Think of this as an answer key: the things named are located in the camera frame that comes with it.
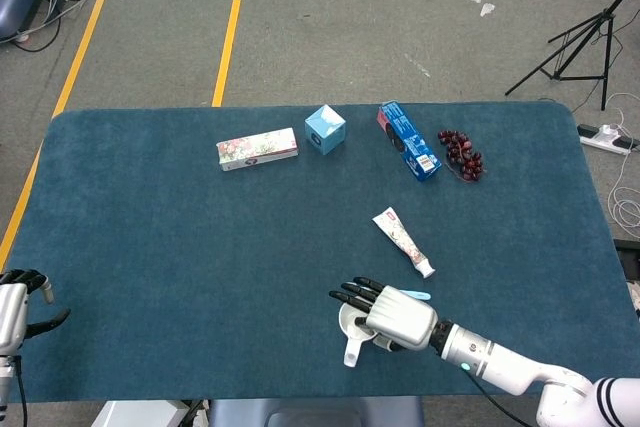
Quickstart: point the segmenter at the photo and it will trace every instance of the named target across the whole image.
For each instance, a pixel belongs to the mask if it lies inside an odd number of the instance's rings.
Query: white measuring cup
[[[356,366],[360,355],[360,346],[363,342],[376,336],[372,330],[356,325],[356,317],[364,317],[364,315],[364,312],[348,304],[342,304],[338,313],[340,328],[347,336],[347,348],[344,350],[344,365],[347,367]]]

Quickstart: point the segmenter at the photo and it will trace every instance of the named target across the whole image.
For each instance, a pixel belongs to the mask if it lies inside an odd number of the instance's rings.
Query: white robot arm
[[[53,290],[46,276],[36,270],[11,270],[0,275],[0,425],[3,425],[14,375],[20,375],[18,349],[24,339],[49,332],[69,316],[65,309],[53,319],[27,324],[29,295],[40,289],[45,302],[53,303]]]
[[[389,350],[431,345],[443,360],[512,395],[543,382],[536,415],[540,427],[640,426],[640,379],[601,379],[592,384],[576,372],[536,362],[458,324],[440,321],[428,304],[393,287],[356,277],[342,288],[355,296],[338,291],[329,295],[362,310],[356,324],[388,339]]]

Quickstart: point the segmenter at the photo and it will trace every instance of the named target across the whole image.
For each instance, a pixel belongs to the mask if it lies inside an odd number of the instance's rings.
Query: red grapes
[[[482,154],[473,151],[473,143],[467,134],[457,130],[443,130],[438,132],[438,139],[442,145],[447,146],[447,160],[454,169],[457,167],[460,171],[459,177],[467,182],[480,180],[484,173]]]

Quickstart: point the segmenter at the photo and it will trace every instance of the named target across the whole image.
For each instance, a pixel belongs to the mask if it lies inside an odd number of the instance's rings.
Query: blue chair
[[[420,397],[216,400],[210,427],[424,427]]]

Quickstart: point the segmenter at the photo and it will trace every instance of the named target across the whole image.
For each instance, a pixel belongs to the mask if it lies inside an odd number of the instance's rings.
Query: blue table mat
[[[367,344],[344,367],[327,292],[357,275],[427,291],[441,318],[592,380],[640,376],[640,326],[564,106],[405,104],[443,160],[439,130],[471,136],[477,184],[445,167],[418,182],[376,105],[336,107],[347,138],[322,156],[304,139],[317,107],[52,122],[9,268],[54,283],[57,307],[34,296],[31,322],[72,314],[22,349],[30,401],[476,393],[431,349]],[[216,142],[290,126],[298,157],[220,170]],[[388,206],[433,277],[371,221]]]

